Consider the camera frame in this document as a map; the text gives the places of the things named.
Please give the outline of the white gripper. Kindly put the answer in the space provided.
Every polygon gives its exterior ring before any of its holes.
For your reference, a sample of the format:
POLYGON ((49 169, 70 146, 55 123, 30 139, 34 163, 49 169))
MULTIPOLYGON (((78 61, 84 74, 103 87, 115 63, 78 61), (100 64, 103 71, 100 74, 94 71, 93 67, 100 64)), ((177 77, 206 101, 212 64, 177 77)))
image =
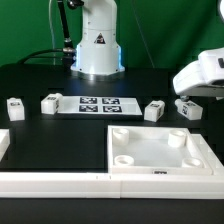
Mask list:
POLYGON ((183 102, 189 96, 224 97, 224 47, 201 52, 173 78, 173 87, 183 102))

